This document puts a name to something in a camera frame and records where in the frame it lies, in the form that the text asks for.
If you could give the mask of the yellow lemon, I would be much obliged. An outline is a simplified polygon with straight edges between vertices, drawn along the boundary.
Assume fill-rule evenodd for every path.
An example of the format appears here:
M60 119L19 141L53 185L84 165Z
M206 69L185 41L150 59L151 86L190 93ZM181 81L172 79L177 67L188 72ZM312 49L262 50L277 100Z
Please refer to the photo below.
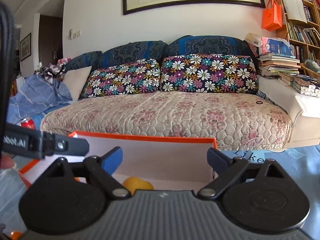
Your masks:
M129 177L122 182L122 185L132 195L134 195L137 190L154 190L154 187L150 182L142 180L138 177Z

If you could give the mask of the small orange mandarin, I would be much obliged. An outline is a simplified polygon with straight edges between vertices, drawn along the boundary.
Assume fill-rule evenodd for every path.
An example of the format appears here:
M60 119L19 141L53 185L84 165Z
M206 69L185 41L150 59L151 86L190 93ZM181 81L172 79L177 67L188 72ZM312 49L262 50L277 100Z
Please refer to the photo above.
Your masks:
M23 233L19 232L19 231L12 231L10 233L10 239L11 240L19 240L21 238L21 236L23 235Z

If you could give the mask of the red soda can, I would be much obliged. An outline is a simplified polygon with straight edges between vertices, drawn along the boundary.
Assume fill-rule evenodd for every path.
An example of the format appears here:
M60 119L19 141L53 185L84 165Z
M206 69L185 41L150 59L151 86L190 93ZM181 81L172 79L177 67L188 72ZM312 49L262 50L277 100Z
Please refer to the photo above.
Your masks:
M20 126L29 129L36 129L35 122L30 117L26 117L23 120L21 120Z

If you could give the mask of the blue striped blanket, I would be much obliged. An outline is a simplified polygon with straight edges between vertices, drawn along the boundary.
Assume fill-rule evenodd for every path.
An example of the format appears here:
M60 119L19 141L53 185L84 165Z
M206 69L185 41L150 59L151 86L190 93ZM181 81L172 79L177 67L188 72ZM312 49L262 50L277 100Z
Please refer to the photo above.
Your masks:
M72 100L68 87L57 80L48 83L40 74L28 77L18 91L9 99L7 122L19 123L26 117L40 114Z

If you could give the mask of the cream plain pillow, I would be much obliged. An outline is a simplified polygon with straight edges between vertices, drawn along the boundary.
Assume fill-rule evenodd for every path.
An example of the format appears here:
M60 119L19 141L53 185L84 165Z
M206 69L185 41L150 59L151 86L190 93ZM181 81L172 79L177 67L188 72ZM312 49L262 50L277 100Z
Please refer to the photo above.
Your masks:
M67 86L70 91L71 98L73 101L77 101L82 92L82 89L87 81L87 78L91 72L91 66L80 68L76 70L69 70L64 78L63 83Z

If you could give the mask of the blue table cloth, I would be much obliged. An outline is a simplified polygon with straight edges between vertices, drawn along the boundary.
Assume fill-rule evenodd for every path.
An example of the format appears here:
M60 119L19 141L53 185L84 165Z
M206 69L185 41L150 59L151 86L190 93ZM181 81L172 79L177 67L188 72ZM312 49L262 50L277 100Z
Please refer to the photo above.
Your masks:
M26 191L20 239L309 239L306 194L274 159L249 162L219 198L191 190L137 190L107 200L84 160L58 158Z

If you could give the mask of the right daisy pattern cushion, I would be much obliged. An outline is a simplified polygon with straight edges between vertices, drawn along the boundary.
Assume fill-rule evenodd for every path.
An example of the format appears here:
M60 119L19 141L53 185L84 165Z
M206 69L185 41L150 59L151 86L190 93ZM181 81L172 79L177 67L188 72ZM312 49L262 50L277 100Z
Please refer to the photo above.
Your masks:
M250 56L189 54L163 60L160 89L164 92L256 94L259 85Z

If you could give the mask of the daisy pattern cushion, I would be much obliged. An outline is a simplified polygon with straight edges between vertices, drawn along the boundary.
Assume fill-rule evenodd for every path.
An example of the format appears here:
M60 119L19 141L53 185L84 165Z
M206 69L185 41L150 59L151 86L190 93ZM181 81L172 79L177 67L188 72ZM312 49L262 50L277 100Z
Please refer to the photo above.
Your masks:
M160 89L164 92L256 94L259 85L250 56L189 54L163 60Z
M159 88L160 66L155 59L94 70L80 94L80 98L111 95L152 93Z

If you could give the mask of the left daisy pattern cushion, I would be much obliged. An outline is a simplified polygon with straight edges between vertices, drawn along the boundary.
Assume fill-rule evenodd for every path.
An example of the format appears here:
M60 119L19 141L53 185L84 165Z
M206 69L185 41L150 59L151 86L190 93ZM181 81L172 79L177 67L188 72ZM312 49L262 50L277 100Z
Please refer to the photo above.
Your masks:
M159 88L160 66L155 59L94 70L80 94L80 98L111 95L152 93Z

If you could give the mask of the stack of books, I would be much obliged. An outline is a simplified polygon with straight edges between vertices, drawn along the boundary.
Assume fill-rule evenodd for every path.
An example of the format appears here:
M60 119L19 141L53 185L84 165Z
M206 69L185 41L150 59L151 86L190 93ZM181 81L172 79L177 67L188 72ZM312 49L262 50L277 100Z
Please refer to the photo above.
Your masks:
M299 74L299 59L292 55L268 53L258 57L257 73L263 77L279 76L280 74Z

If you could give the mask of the blue patterned back cushion left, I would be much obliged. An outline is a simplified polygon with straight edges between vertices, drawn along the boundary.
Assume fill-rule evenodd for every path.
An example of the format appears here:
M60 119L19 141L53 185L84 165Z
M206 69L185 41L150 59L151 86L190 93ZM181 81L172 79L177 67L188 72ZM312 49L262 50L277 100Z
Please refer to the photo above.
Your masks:
M98 61L99 68L108 68L141 59L163 59L167 44L163 41L132 42L104 52Z

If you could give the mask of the blue patterned cushion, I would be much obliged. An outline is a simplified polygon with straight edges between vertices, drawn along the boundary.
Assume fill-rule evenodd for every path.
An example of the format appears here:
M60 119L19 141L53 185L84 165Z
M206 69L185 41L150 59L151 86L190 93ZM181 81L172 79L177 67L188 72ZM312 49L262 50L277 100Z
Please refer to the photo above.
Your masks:
M166 56L222 54L254 57L248 43L229 36L183 36L166 47Z
M98 61L99 68L108 68L141 59L163 59L167 44L163 41L132 42L104 52Z

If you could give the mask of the blue patterned back cushion right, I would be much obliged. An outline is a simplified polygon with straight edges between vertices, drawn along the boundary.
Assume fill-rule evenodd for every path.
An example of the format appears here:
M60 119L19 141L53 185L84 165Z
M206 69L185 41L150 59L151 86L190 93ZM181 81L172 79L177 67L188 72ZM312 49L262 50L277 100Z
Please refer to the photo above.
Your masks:
M229 36L183 36L166 47L166 56L222 54L254 57L248 43Z

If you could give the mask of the orange paper bag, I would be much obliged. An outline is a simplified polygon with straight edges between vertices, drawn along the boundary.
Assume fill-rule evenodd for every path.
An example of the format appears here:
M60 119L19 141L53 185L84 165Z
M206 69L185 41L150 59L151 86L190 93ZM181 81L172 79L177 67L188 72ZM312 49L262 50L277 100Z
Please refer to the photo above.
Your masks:
M283 27L283 16L281 5L275 0L268 0L263 10L262 28L274 31Z

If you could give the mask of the small framed wall picture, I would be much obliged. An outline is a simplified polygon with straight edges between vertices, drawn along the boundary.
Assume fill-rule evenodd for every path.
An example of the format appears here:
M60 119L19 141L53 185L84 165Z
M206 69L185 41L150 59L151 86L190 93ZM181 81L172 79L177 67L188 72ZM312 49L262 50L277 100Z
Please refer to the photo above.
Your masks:
M23 61L31 55L31 33L20 42L20 60Z

